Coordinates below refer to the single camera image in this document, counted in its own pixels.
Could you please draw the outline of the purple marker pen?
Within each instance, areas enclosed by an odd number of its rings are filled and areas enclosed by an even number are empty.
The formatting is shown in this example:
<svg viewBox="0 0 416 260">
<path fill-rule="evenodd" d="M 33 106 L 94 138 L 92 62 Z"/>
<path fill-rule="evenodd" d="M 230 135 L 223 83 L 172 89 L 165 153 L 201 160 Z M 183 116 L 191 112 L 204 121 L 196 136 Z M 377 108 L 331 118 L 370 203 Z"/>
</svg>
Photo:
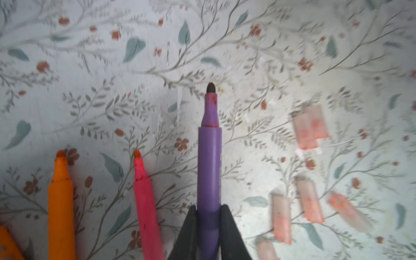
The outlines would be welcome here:
<svg viewBox="0 0 416 260">
<path fill-rule="evenodd" d="M 219 126 L 217 103 L 216 88 L 210 82 L 205 94 L 204 115 L 198 129 L 197 212 L 201 260 L 216 260 L 219 250 L 222 129 Z"/>
</svg>

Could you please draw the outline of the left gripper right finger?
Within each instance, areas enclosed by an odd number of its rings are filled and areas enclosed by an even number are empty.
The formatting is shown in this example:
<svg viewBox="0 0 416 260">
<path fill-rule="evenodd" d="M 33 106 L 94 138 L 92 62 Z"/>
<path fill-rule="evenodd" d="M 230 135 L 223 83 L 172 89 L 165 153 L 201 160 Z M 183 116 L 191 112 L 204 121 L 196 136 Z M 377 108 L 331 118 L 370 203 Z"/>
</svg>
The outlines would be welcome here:
<svg viewBox="0 0 416 260">
<path fill-rule="evenodd" d="M 252 260 L 227 205 L 221 206 L 219 240 L 222 260 Z"/>
</svg>

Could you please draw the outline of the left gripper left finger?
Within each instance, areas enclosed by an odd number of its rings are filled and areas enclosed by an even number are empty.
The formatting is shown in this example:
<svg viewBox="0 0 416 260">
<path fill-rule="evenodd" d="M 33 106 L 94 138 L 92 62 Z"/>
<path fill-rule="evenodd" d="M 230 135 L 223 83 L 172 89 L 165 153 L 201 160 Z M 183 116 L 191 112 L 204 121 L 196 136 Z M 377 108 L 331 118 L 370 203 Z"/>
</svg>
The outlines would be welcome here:
<svg viewBox="0 0 416 260">
<path fill-rule="evenodd" d="M 167 260 L 195 260 L 198 247 L 198 214 L 196 206 L 189 208 L 178 238 Z"/>
</svg>

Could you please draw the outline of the pink marker pen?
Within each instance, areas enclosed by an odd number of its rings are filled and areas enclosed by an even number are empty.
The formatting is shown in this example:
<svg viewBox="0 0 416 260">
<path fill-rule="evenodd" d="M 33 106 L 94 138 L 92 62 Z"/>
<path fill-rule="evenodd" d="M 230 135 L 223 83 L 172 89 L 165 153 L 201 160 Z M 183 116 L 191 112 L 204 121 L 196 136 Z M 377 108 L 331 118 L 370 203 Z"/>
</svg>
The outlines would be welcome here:
<svg viewBox="0 0 416 260">
<path fill-rule="evenodd" d="M 144 259 L 163 260 L 163 246 L 157 219 L 152 181 L 139 150 L 134 151 L 134 194 Z"/>
</svg>

